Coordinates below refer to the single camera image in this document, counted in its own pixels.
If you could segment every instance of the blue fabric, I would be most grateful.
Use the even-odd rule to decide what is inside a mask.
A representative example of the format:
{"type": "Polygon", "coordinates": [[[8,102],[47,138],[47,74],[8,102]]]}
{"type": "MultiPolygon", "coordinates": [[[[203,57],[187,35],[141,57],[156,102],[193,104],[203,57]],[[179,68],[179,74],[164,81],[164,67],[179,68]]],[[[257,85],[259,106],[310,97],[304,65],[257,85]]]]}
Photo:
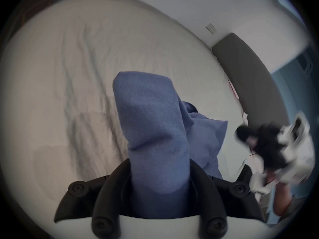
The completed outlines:
{"type": "Polygon", "coordinates": [[[132,207],[143,218],[187,215],[189,159],[220,177],[227,122],[188,113],[167,77],[120,72],[113,91],[132,173],[132,207]]]}

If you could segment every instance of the wrinkled sheet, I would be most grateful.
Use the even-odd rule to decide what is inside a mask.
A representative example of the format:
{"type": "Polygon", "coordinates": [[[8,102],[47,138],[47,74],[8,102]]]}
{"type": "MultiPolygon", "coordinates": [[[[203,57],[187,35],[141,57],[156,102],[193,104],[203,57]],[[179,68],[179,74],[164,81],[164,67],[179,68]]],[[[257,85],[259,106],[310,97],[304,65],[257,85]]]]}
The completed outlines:
{"type": "Polygon", "coordinates": [[[0,69],[1,169],[22,209],[53,237],[68,185],[127,158],[112,82],[120,71],[169,77],[181,100],[227,120],[217,156],[236,180],[249,151],[235,140],[241,107],[210,50],[172,19],[131,0],[65,0],[10,40],[0,69]]]}

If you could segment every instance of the wall outlet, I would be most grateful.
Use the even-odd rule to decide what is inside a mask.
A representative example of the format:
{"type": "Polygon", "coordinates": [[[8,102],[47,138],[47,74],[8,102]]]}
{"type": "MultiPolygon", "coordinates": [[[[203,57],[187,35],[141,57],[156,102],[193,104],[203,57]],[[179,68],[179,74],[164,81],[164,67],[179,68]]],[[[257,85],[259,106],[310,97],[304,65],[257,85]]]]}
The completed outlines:
{"type": "Polygon", "coordinates": [[[216,28],[211,24],[209,23],[206,28],[212,33],[214,34],[215,32],[217,32],[216,28]]]}

